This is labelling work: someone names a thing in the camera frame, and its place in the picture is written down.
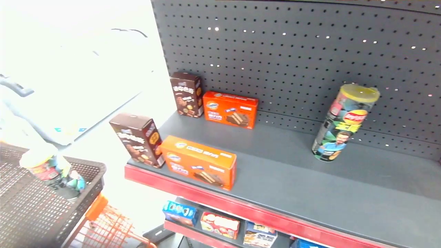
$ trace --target chocolate wafer box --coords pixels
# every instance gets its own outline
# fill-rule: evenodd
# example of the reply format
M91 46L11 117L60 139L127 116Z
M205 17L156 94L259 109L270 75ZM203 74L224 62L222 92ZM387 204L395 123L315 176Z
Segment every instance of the chocolate wafer box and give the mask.
M162 167L162 140L152 118L120 113L110 120L110 125L134 161Z
M175 72L170 77L170 82L178 113L199 118L204 112L201 78L184 72Z
M256 120L257 98L208 91L204 97L205 119L252 129Z
M174 136L161 144L170 171L231 190L236 178L236 154Z

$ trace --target product packaging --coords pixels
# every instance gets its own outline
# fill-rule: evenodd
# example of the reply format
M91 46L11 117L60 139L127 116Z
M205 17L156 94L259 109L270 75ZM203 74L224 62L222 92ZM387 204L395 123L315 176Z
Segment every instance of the product packaging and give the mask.
M198 221L198 211L191 206L167 201L162 211L165 214L165 219L168 221L179 222L192 227L196 226L196 222Z
M247 221L245 227L245 236L243 238L243 244L270 248L277 238L277 231L268 228L264 225L258 225L253 222Z
M74 202L86 187L84 178L72 169L71 164L58 154L57 148L49 143L42 143L25 152L20 159L20 166L28 169L70 202Z
M294 243L292 243L290 248L326 248L326 247L303 239L296 239Z
M204 111L201 78L184 72L175 72L170 77L170 82L178 113L199 118Z
M321 161L333 161L360 128L379 97L380 92L376 88L343 85L314 140L314 156Z
M202 230L236 239L239 232L239 220L204 212L201 218Z
M236 154L174 136L161 145L170 171L231 190L236 177Z
M162 140L152 118L120 113L110 120L110 125L134 161L162 167Z
M205 119L252 129L258 104L257 98L208 91L204 95Z

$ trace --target brand logo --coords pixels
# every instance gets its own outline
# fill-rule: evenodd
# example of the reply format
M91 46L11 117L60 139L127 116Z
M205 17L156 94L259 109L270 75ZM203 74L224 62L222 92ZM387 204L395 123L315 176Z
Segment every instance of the brand logo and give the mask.
M211 110L216 110L217 107L219 106L219 104L213 102L213 101L209 101L207 102L207 108L211 109Z
M187 143L184 143L184 142L178 142L178 143L175 144L175 146L177 148L184 148L186 145L187 145Z
M181 157L179 157L179 156L177 156L177 155L175 155L175 154L173 154L173 153L171 153L171 152L167 153L167 157L168 157L170 160L175 161L175 162L179 162L179 161L181 161Z
M343 121L351 125L357 125L366 119L367 113L368 112L363 109L352 110L343 117Z

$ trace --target canister in basket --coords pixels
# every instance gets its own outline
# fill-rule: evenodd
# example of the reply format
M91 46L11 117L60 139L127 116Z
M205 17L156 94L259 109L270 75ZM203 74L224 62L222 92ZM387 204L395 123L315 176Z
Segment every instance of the canister in basket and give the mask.
M71 169L71 164L49 143L31 148L23 154L20 166L28 169L34 176L70 202L75 201L84 190L83 177Z
M360 128L379 97L376 88L343 85L314 140L314 156L325 162L333 161Z

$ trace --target shopping basket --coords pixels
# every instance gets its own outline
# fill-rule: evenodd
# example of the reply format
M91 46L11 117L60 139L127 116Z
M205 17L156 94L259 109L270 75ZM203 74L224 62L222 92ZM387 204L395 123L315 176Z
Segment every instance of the shopping basket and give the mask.
M71 233L64 248L120 248L130 238L144 243L146 248L157 248L133 231L132 221L110 206L100 194Z

